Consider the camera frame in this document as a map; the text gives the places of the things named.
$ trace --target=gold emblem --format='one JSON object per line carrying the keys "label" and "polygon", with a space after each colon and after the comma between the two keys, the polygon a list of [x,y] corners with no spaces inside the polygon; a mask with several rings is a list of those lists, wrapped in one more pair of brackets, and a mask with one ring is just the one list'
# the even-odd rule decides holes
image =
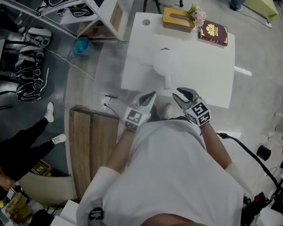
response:
{"label": "gold emblem", "polygon": [[215,26],[212,24],[207,25],[207,32],[211,36],[215,36]]}

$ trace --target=black pants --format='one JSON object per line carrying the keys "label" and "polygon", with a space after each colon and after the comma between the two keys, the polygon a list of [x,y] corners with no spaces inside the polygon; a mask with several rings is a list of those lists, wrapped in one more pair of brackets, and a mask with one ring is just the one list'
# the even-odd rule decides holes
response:
{"label": "black pants", "polygon": [[31,128],[19,131],[14,137],[0,143],[0,166],[6,176],[17,182],[54,147],[50,140],[30,148],[47,126],[43,118]]}
{"label": "black pants", "polygon": [[170,118],[170,119],[161,119],[158,114],[157,114],[157,108],[156,106],[154,105],[151,109],[151,117],[150,119],[148,120],[148,122],[155,122],[155,121],[167,121],[167,120],[183,120],[183,121],[188,121],[188,118],[186,118],[185,116],[178,116],[176,118]]}
{"label": "black pants", "polygon": [[15,24],[5,12],[0,12],[0,28],[11,32],[18,32],[18,25]]}

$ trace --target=flower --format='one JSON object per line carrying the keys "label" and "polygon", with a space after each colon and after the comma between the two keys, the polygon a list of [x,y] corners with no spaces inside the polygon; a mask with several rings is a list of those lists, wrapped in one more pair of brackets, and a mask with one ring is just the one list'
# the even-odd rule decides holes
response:
{"label": "flower", "polygon": [[189,10],[190,16],[193,19],[195,25],[201,27],[207,17],[207,14],[201,10],[197,3],[193,3]]}

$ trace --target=white sneaker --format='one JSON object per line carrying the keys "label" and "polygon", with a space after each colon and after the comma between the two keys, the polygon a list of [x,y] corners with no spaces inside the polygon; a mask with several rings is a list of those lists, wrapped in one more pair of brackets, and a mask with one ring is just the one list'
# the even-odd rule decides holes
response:
{"label": "white sneaker", "polygon": [[57,137],[54,137],[51,140],[56,145],[58,143],[65,142],[66,141],[66,135],[63,133],[63,134],[58,135]]}
{"label": "white sneaker", "polygon": [[48,122],[54,121],[54,118],[53,118],[53,103],[52,102],[49,102],[47,104],[47,111],[46,111],[44,117],[48,120]]}
{"label": "white sneaker", "polygon": [[21,27],[22,23],[23,23],[23,20],[20,20],[20,22],[19,22],[19,23],[17,23],[18,28],[20,28],[20,27]]}
{"label": "white sneaker", "polygon": [[163,119],[170,119],[172,117],[173,110],[174,110],[174,107],[170,103],[168,103],[164,108],[162,118]]}
{"label": "white sneaker", "polygon": [[18,33],[19,33],[19,34],[23,34],[23,33],[24,33],[24,30],[25,30],[25,27],[23,26],[22,28],[19,28],[19,29],[18,29]]}

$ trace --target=white shirt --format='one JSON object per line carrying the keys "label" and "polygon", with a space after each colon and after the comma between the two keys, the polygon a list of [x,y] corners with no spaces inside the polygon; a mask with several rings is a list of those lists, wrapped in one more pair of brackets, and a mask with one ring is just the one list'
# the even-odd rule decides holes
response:
{"label": "white shirt", "polygon": [[78,208],[78,226],[90,224],[88,214],[101,199],[106,226],[140,226],[160,213],[239,226],[243,188],[206,152],[192,124],[170,120],[140,128],[121,175],[99,169]]}

